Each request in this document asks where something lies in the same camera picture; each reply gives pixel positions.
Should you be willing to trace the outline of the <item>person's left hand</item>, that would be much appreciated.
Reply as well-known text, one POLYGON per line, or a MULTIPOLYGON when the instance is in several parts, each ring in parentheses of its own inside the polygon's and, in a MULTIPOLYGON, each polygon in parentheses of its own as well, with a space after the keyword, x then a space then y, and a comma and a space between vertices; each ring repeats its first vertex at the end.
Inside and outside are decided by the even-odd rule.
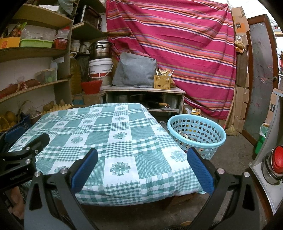
POLYGON ((8 209, 9 213, 14 214, 18 219, 24 219, 25 204, 19 187, 6 191, 6 195, 12 203, 11 208, 8 209))

